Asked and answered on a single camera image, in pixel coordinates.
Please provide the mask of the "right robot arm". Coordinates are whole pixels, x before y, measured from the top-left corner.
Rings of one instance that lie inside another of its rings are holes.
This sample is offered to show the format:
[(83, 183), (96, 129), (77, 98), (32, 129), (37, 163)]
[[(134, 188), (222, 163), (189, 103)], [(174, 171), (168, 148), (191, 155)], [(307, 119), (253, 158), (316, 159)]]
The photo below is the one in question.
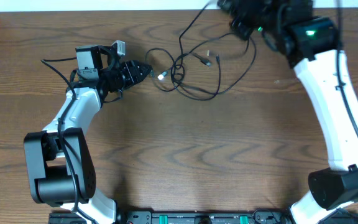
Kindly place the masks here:
[(311, 102), (328, 151), (327, 169), (308, 176), (308, 192), (283, 223), (322, 223), (358, 202), (358, 99), (342, 48), (342, 25), (313, 13), (311, 1), (219, 1), (244, 39), (258, 29), (288, 60)]

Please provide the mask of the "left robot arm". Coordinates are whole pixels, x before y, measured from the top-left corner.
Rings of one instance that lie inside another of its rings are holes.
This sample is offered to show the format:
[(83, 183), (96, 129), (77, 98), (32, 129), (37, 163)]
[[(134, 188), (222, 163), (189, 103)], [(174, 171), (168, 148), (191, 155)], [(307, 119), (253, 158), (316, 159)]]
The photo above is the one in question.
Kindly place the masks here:
[(96, 186), (85, 134), (109, 93), (118, 93), (121, 100), (124, 90), (141, 83), (153, 68), (138, 60), (122, 61), (126, 44), (120, 40), (75, 51), (78, 66), (63, 77), (63, 106), (43, 130), (24, 138), (30, 194), (35, 203), (69, 210), (86, 223), (127, 223), (116, 202)]

